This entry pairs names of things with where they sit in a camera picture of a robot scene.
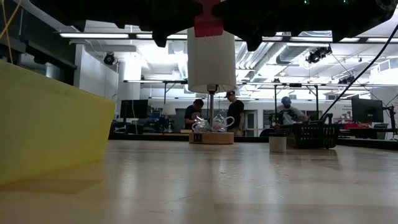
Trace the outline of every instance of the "man in black shirt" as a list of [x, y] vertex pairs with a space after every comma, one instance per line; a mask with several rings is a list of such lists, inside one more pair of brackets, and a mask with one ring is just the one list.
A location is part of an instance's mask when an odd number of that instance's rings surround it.
[[[243, 134], [243, 121], [244, 121], [244, 104], [242, 101], [236, 99], [235, 91], [227, 92], [225, 98], [231, 102], [227, 115], [232, 116], [235, 122], [228, 127], [228, 132], [234, 133], [235, 136], [242, 136]], [[228, 124], [232, 122], [232, 119], [227, 120]]]
[[197, 117], [201, 118], [201, 108], [203, 107], [204, 102], [201, 99], [197, 99], [193, 102], [193, 105], [187, 107], [185, 109], [185, 128], [192, 130], [192, 125], [195, 123], [195, 119]]

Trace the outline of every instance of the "computer monitor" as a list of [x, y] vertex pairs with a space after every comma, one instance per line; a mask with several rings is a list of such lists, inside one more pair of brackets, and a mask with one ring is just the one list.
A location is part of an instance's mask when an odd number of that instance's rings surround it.
[[147, 118], [148, 100], [122, 100], [120, 117], [126, 122], [126, 118]]
[[354, 122], [383, 123], [383, 103], [380, 100], [351, 99]]

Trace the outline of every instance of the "baseball cap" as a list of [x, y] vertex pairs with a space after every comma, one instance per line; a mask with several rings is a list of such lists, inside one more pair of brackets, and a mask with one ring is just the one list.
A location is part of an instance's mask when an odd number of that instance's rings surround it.
[[292, 101], [290, 100], [290, 98], [289, 98], [288, 96], [285, 96], [285, 97], [282, 98], [281, 103], [282, 103], [283, 105], [291, 105], [291, 104], [292, 104]]
[[225, 98], [228, 98], [228, 97], [231, 96], [231, 95], [235, 95], [235, 91], [229, 91], [229, 92], [227, 92]]

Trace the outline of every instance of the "yellow wire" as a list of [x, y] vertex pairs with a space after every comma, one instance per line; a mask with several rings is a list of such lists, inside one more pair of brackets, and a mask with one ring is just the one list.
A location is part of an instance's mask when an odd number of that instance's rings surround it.
[[18, 11], [18, 9], [19, 9], [19, 6], [21, 6], [21, 2], [22, 2], [22, 0], [19, 0], [17, 7], [15, 8], [14, 12], [12, 13], [10, 19], [8, 20], [8, 22], [7, 22], [6, 26], [5, 26], [5, 28], [1, 31], [0, 39], [2, 38], [2, 36], [4, 35], [4, 33], [8, 30], [8, 27], [10, 26], [12, 20], [14, 19], [14, 16], [17, 14], [17, 11]]
[[[7, 17], [6, 17], [6, 7], [5, 7], [5, 5], [6, 5], [6, 2], [3, 0], [3, 2], [2, 2], [2, 15], [3, 15], [3, 18], [4, 18], [4, 25], [6, 26], [7, 25]], [[14, 64], [14, 61], [12, 59], [12, 50], [11, 50], [10, 36], [8, 34], [8, 29], [6, 29], [6, 36], [7, 36], [7, 43], [8, 43], [8, 51], [10, 53], [10, 60], [11, 60], [11, 63]]]

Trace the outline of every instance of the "blue cap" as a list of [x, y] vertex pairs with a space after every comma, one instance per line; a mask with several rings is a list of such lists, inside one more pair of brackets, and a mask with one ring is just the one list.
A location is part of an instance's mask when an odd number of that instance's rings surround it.
[[290, 98], [288, 96], [283, 97], [281, 102], [283, 105], [291, 105], [292, 104], [292, 101], [290, 100]]

